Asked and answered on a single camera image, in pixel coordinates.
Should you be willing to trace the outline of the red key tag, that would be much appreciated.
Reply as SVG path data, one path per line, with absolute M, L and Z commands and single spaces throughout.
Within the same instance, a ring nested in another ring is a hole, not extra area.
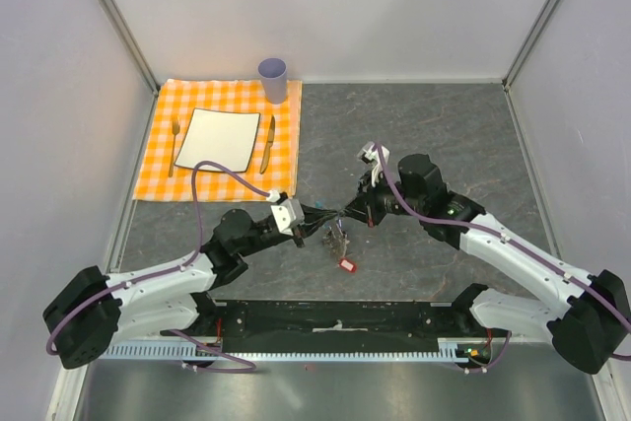
M 357 270 L 356 264 L 347 258 L 342 258 L 339 261 L 339 267 L 349 273 L 354 273 Z

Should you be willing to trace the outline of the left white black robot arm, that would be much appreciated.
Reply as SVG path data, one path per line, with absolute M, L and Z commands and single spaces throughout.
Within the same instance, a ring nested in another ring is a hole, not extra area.
M 45 350 L 67 370 L 83 367 L 112 345 L 160 332 L 205 335 L 216 324 L 209 291 L 227 286 L 247 270 L 245 258 L 285 242 L 303 246 L 334 210 L 283 206 L 253 220 L 243 209 L 226 212 L 209 241 L 167 263 L 107 274 L 80 270 L 43 311 L 49 331 Z

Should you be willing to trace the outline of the gold knife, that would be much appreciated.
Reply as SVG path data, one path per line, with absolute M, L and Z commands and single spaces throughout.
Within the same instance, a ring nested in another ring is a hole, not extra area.
M 274 116 L 271 117 L 267 137 L 265 141 L 265 147 L 263 150 L 263 156 L 259 167 L 259 172 L 263 175 L 269 165 L 271 150 L 273 147 L 274 139 L 275 139 L 275 130 L 276 130 L 276 119 Z

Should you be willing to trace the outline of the lavender plastic cup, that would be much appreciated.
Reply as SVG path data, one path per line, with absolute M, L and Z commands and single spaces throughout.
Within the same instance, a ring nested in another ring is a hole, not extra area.
M 274 104 L 282 104 L 287 98 L 287 65 L 280 58 L 262 60 L 257 72 L 267 100 Z

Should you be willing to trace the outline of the metal keyring plate blue handle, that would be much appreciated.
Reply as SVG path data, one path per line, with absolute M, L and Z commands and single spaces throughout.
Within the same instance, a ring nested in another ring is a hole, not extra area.
M 348 250 L 349 239 L 347 232 L 343 229 L 344 212 L 336 210 L 333 217 L 322 220 L 323 237 L 322 242 L 329 248 L 331 256 L 342 259 Z

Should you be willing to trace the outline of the orange checkered cloth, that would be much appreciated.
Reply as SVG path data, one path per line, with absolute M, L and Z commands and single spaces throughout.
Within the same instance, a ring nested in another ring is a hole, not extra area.
M 149 202 L 187 202 L 192 198 L 191 170 L 176 167 L 172 177 L 168 177 L 168 171 L 172 118 L 177 116 L 180 124 L 175 145 L 176 156 L 196 108 L 259 113 L 253 153 L 247 170 L 241 176 L 261 190 L 274 189 L 294 195 L 297 188 L 302 92 L 303 83 L 291 80 L 288 82 L 285 102 L 273 105 L 267 101 L 258 80 L 168 80 L 157 99 L 133 198 Z M 262 175 L 259 167 L 272 116 L 276 119 L 275 139 L 268 168 Z

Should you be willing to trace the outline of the gold fork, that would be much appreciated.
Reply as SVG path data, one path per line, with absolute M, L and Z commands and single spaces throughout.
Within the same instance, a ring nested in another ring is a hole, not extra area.
M 172 147 L 171 147 L 171 156 L 170 156 L 170 165 L 168 171 L 168 177 L 172 177 L 174 175 L 175 170 L 175 145 L 176 139 L 180 133 L 180 124 L 177 116 L 172 118 Z

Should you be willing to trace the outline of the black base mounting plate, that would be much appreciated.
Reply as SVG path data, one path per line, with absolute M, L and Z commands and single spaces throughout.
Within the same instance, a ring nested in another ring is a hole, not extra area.
M 183 331 L 237 349 L 432 349 L 440 338 L 487 339 L 451 304 L 224 300 Z

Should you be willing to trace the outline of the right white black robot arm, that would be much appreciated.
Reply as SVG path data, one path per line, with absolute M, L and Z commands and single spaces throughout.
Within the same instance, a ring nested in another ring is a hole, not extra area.
M 472 284 L 454 301 L 452 324 L 466 336 L 501 329 L 544 340 L 570 365 L 597 374 L 630 333 L 625 285 L 614 273 L 575 267 L 508 229 L 475 201 L 450 191 L 425 154 L 387 167 L 388 152 L 368 143 L 358 154 L 370 170 L 344 210 L 370 227 L 387 215 L 415 218 L 433 239 L 474 256 L 529 291 L 527 298 Z

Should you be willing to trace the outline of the white square plate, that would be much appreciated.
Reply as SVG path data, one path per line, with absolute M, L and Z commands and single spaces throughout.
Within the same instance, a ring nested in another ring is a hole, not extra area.
M 253 153 L 259 121 L 259 113 L 196 108 L 175 159 L 175 166 L 193 169 L 199 162 L 212 161 L 232 172 L 245 172 Z

